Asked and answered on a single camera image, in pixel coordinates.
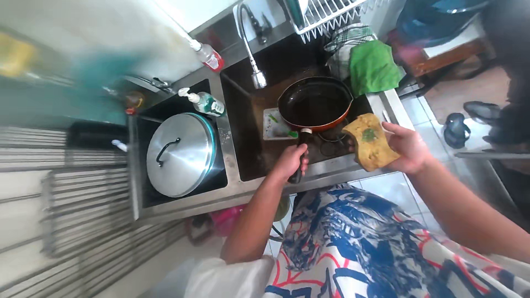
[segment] dish towel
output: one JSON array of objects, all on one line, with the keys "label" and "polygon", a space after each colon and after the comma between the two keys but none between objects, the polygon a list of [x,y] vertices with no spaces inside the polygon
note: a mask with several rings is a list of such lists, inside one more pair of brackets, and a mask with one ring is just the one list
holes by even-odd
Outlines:
[{"label": "dish towel", "polygon": [[355,97],[396,88],[403,76],[392,58],[392,48],[379,40],[351,49],[350,74]]},{"label": "dish towel", "polygon": [[337,30],[324,50],[333,54],[326,62],[334,77],[341,81],[350,76],[350,52],[355,46],[366,41],[376,40],[377,36],[368,25],[350,24]]}]

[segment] green dish soap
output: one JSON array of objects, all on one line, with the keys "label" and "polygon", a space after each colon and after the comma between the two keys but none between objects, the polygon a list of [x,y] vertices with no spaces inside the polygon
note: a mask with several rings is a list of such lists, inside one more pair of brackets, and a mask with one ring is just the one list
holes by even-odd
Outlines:
[{"label": "green dish soap", "polygon": [[193,102],[195,109],[201,113],[212,115],[215,117],[224,116],[226,109],[224,103],[215,99],[211,94],[206,92],[188,93],[189,88],[182,88],[179,90],[179,96],[188,97]]}]

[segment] stainless steel counter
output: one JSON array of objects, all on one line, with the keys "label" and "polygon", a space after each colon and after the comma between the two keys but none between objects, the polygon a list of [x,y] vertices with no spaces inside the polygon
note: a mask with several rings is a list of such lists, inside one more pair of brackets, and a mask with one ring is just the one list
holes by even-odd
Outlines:
[{"label": "stainless steel counter", "polygon": [[[269,46],[292,34],[292,32],[293,30],[290,24],[284,23],[273,30],[272,34],[269,36],[269,42],[266,45],[261,46],[257,42],[251,41],[250,47],[252,48],[253,52],[257,52],[266,46]],[[247,53],[243,46],[243,42],[237,43],[227,48],[221,53],[221,55],[225,59],[225,68],[247,58]],[[204,79],[209,80],[211,94],[215,98],[224,102],[225,97],[223,94],[219,74],[213,73],[206,67],[202,67],[188,76],[178,80],[173,84],[173,88],[178,90],[182,87],[192,86]],[[162,91],[160,91],[158,94],[161,98],[160,101],[169,97],[169,95],[165,95]],[[387,121],[397,123],[403,127],[414,129],[412,122],[405,112],[398,95],[393,89],[380,93],[368,94],[367,99],[373,112],[379,116],[380,119],[386,119]],[[166,222],[177,218],[188,217],[245,204],[250,200],[252,194],[258,188],[264,177],[251,181],[241,180],[236,161],[234,143],[231,138],[232,132],[228,121],[228,115],[230,115],[229,109],[227,109],[227,116],[218,117],[216,119],[228,185],[224,188],[205,192],[203,194],[177,199],[169,203],[149,208],[142,208],[142,198],[137,192],[134,191],[135,185],[141,182],[139,181],[139,177],[133,176],[131,177],[131,197],[135,210],[135,219],[140,224]],[[134,132],[135,129],[136,128],[134,125],[130,127],[131,132]],[[131,168],[131,172],[134,173],[135,171],[139,170],[139,165],[133,158],[135,154],[138,154],[137,147],[135,147],[134,144],[130,144],[129,152],[129,166]],[[296,192],[329,186],[336,183],[377,176],[387,172],[387,170],[383,169],[379,169],[374,172],[366,172],[359,166],[359,164],[354,161],[354,155],[348,154],[334,159],[311,164],[306,171],[306,176],[302,179],[302,181],[296,185],[286,185],[284,187],[284,193],[293,194]]]}]

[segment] frying pan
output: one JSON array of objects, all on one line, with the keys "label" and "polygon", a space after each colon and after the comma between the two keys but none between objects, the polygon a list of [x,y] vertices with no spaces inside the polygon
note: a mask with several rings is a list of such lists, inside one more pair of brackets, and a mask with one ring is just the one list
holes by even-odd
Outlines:
[{"label": "frying pan", "polygon": [[[278,99],[278,110],[287,124],[301,130],[298,138],[300,145],[307,143],[313,132],[323,132],[341,123],[350,110],[353,98],[341,81],[313,76],[285,89]],[[301,178],[302,170],[298,168],[289,182],[299,183]]]}]

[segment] stainless steel pot lid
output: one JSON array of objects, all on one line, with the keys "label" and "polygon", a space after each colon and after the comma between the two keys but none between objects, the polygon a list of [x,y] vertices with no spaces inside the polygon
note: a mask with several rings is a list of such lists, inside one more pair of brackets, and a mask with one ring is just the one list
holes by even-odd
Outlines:
[{"label": "stainless steel pot lid", "polygon": [[214,146],[211,128],[200,116],[184,113],[168,118],[147,149],[151,184],[168,197],[190,193],[208,174],[215,158]]}]

